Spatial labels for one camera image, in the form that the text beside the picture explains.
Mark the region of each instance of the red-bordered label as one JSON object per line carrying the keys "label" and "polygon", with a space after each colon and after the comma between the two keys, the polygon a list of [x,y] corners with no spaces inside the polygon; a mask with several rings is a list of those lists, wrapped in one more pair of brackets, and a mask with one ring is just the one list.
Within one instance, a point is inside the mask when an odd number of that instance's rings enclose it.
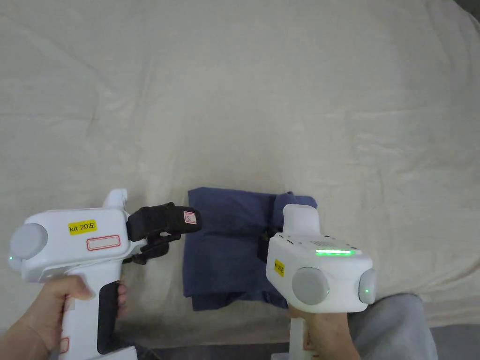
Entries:
{"label": "red-bordered label", "polygon": [[70,347],[69,337],[64,337],[60,339],[60,354],[65,354],[66,352],[68,352],[69,347]]}
{"label": "red-bordered label", "polygon": [[197,216],[195,215],[195,213],[191,213],[189,211],[184,211],[183,212],[183,218],[185,219],[185,222],[187,224],[197,225]]}
{"label": "red-bordered label", "polygon": [[118,235],[103,236],[101,238],[91,238],[87,240],[88,251],[116,248],[120,245],[120,236]]}

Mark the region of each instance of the white bedsheet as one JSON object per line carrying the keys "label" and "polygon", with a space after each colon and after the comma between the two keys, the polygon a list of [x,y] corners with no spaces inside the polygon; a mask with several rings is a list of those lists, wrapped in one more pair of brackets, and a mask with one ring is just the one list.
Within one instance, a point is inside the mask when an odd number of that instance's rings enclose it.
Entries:
{"label": "white bedsheet", "polygon": [[[379,295],[480,322],[479,25],[450,0],[0,3],[0,253],[47,209],[128,210],[216,186],[315,197]],[[183,241],[124,267],[150,346],[284,341],[285,312],[194,313]],[[0,262],[0,328],[39,289]]]}

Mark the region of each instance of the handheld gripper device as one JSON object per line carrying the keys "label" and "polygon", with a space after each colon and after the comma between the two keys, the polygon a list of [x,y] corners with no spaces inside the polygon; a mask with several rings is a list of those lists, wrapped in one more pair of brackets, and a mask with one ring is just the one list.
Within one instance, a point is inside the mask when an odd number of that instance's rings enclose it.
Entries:
{"label": "handheld gripper device", "polygon": [[[361,250],[320,234],[317,210],[286,205],[283,232],[269,241],[266,276],[295,308],[312,313],[361,312],[375,301],[376,272]],[[303,319],[290,323],[290,360],[315,356]]]}
{"label": "handheld gripper device", "polygon": [[135,348],[114,336],[121,265],[165,255],[171,241],[202,227],[191,207],[168,203],[129,215],[126,201],[127,191],[115,189],[101,208],[39,213],[12,236],[9,263],[25,281],[79,275],[93,293],[66,300],[60,360],[137,360]]}

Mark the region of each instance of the folded blue cloth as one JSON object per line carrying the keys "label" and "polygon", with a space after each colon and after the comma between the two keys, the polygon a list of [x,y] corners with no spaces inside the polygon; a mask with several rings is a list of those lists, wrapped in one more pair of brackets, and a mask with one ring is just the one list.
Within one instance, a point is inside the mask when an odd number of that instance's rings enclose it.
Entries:
{"label": "folded blue cloth", "polygon": [[220,309],[235,300],[259,300],[287,308],[257,258],[259,237],[283,227],[287,204],[317,207],[309,196],[271,195],[198,188],[188,192],[189,206],[202,214],[202,230],[187,234],[183,255],[183,295],[195,311]]}

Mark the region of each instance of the green indicator light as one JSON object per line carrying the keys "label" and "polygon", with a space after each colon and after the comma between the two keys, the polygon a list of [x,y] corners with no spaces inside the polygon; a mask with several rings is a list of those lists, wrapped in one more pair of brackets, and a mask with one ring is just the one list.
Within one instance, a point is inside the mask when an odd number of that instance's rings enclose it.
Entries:
{"label": "green indicator light", "polygon": [[353,254],[331,254],[329,252],[327,253],[317,253],[317,256],[352,256]]}
{"label": "green indicator light", "polygon": [[319,254],[354,254],[354,251],[350,250],[315,250]]}

